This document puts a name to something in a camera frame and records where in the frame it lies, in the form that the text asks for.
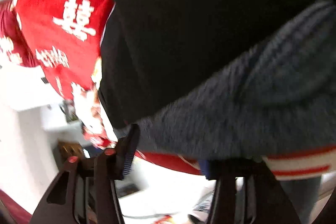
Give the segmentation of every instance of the red stripe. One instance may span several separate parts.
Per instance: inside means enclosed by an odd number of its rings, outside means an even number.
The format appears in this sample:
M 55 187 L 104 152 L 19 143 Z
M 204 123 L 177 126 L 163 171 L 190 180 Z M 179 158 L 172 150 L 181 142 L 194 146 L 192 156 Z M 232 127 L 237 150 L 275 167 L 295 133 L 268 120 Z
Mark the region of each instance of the red stripe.
M 335 149 L 336 149 L 336 146 L 328 146 L 328 147 L 317 148 L 317 149 L 313 149 L 309 151 L 295 152 L 295 153 L 284 154 L 284 155 L 267 156 L 267 158 L 269 160 L 295 159 L 295 158 L 307 157 L 307 156 L 312 156 L 312 155 L 324 154 L 324 153 L 328 153 Z
M 298 170 L 290 170 L 290 171 L 281 171 L 281 170 L 273 170 L 272 173 L 275 176 L 299 176 L 299 175 L 309 175 L 315 173 L 323 173 L 328 171 L 330 165 L 324 165 L 315 168 L 308 168 L 308 169 L 298 169 Z

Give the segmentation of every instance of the red dot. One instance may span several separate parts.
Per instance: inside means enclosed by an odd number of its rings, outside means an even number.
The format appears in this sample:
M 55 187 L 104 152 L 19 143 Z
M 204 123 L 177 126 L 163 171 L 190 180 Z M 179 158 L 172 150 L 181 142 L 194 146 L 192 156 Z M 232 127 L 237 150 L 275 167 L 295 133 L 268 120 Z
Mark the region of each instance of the red dot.
M 111 155 L 114 155 L 116 153 L 116 151 L 114 149 L 110 148 L 110 149 L 106 149 L 104 151 L 104 153 L 105 153 L 106 156 L 111 156 Z
M 77 160 L 78 160 L 78 157 L 76 157 L 76 156 L 72 156 L 72 157 L 68 158 L 68 162 L 70 162 L 70 163 L 74 163 Z

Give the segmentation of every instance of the dark gray sleeve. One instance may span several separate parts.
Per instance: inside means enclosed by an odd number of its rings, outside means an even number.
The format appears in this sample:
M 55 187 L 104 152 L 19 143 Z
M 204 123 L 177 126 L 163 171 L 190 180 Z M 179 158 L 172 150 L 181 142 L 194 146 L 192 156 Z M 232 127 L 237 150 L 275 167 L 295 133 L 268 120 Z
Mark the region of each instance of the dark gray sleeve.
M 335 23 L 332 0 L 317 0 L 186 97 L 138 121 L 139 149 L 224 159 L 335 144 Z

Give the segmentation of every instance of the black garment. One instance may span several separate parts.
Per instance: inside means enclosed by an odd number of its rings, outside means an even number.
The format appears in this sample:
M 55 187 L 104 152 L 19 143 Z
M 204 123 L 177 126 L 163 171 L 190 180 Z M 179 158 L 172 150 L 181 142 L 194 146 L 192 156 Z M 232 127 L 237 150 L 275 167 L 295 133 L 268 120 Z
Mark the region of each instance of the black garment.
M 115 128 L 187 95 L 315 0 L 116 0 L 100 98 Z

